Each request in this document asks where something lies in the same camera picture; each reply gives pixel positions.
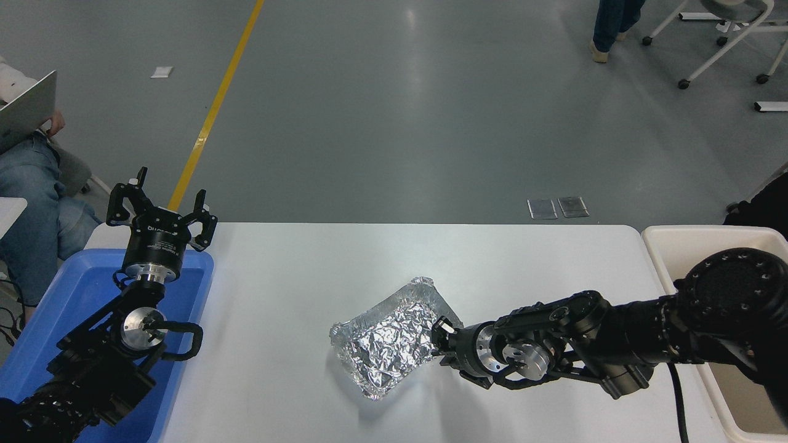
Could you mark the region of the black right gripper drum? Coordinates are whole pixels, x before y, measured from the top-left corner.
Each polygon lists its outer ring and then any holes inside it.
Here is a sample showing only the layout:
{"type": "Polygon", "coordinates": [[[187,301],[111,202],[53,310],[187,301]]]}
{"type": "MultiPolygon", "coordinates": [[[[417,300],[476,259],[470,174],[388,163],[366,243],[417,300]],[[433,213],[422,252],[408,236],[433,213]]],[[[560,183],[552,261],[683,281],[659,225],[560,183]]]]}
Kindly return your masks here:
{"type": "Polygon", "coordinates": [[[491,371],[485,367],[479,354],[478,346],[482,351],[489,350],[490,338],[484,338],[483,331],[490,324],[475,324],[467,328],[457,329],[454,338],[455,368],[465,381],[469,381],[482,389],[492,386],[491,371]]]}

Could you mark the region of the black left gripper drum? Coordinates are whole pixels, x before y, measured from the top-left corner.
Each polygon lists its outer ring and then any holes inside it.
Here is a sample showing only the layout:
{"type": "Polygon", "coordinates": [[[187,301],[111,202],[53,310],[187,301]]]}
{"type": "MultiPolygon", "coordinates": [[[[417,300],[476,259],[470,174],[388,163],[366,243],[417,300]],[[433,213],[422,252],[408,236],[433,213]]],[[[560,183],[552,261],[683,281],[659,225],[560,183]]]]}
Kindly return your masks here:
{"type": "Polygon", "coordinates": [[[179,275],[190,240],[190,230],[180,214],[162,207],[140,212],[132,219],[123,272],[140,275],[155,268],[160,275],[179,275]]]}

